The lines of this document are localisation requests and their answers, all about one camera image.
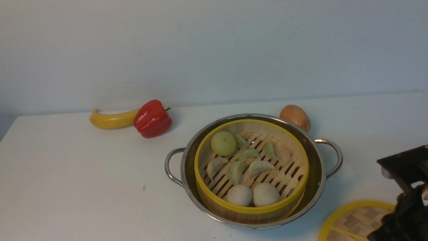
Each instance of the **banana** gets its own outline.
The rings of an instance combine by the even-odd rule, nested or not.
[[[99,110],[93,110],[89,118],[92,125],[100,129],[117,129],[132,126],[134,118],[140,109],[127,111],[119,114],[100,114]]]

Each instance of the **woven bamboo lid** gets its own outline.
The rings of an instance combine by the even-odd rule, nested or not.
[[[381,226],[381,218],[395,205],[381,201],[358,201],[334,211],[321,228],[318,241],[368,241],[367,235]]]

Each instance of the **bamboo steamer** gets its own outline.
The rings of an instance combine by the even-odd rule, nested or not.
[[[240,180],[251,190],[260,183],[271,183],[280,194],[280,201],[264,207],[242,207],[224,200],[227,191],[233,186],[227,171],[243,150],[236,150],[231,156],[224,157],[229,162],[214,176],[207,176],[207,165],[218,156],[212,151],[212,136],[219,131],[241,135],[251,147],[259,151],[261,158],[243,159],[246,168]],[[291,152],[291,161],[281,167],[277,159],[269,159],[263,153],[263,147],[273,142],[275,146],[284,146]],[[256,160],[268,161],[275,170],[262,172],[255,178],[248,178],[248,166]],[[245,224],[271,223],[287,218],[303,197],[309,174],[309,163],[302,144],[289,131],[266,121],[243,119],[225,123],[212,130],[200,143],[195,157],[195,176],[198,192],[204,204],[215,214],[228,220]]]
[[[306,154],[308,156],[310,175],[308,176],[308,180],[305,185],[303,197],[299,202],[298,206],[294,208],[294,211],[289,217],[285,217],[275,222],[259,224],[239,223],[236,221],[228,220],[227,217],[221,217],[217,215],[211,209],[209,209],[207,205],[202,201],[201,195],[198,191],[195,174],[196,151],[198,150],[199,145],[201,144],[202,140],[217,127],[228,122],[246,119],[267,121],[269,123],[276,124],[294,135],[294,137],[296,137],[305,148]],[[328,145],[332,147],[336,152],[337,163],[331,170],[326,170],[325,162],[322,158],[321,152],[317,148],[317,144]],[[182,153],[180,164],[181,179],[174,176],[169,168],[172,158],[180,153]],[[165,158],[165,173],[173,183],[182,187],[185,190],[186,194],[189,196],[189,199],[195,204],[195,206],[201,212],[208,215],[210,218],[229,225],[231,227],[251,230],[269,230],[276,227],[280,227],[290,222],[294,222],[296,219],[300,218],[311,208],[313,208],[314,204],[318,201],[324,190],[326,180],[331,178],[336,172],[340,170],[342,163],[342,152],[340,151],[339,146],[337,146],[333,141],[327,139],[313,140],[303,129],[286,120],[270,115],[248,113],[231,115],[221,118],[219,120],[215,120],[204,128],[202,128],[200,131],[198,131],[189,141],[185,148],[177,148],[171,150]]]

